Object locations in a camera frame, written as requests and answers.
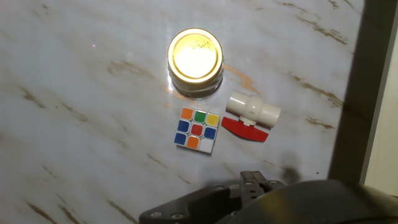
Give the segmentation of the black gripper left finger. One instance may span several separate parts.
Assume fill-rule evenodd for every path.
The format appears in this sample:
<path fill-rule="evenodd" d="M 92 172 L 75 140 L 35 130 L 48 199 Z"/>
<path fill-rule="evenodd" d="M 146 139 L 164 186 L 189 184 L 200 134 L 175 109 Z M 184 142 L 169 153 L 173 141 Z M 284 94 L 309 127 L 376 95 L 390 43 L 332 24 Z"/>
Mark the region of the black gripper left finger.
<path fill-rule="evenodd" d="M 213 184 L 143 212 L 139 224 L 218 223 L 241 208 L 239 184 Z"/>

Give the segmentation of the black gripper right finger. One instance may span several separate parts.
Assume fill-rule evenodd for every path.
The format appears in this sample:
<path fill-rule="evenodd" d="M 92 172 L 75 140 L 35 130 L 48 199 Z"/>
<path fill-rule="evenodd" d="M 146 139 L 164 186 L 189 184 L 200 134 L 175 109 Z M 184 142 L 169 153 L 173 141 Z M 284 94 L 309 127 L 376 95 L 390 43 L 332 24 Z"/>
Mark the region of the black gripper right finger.
<path fill-rule="evenodd" d="M 285 184 L 278 180 L 267 180 L 259 171 L 240 172 L 240 187 L 242 206 L 246 206 L 262 195 L 284 187 Z"/>

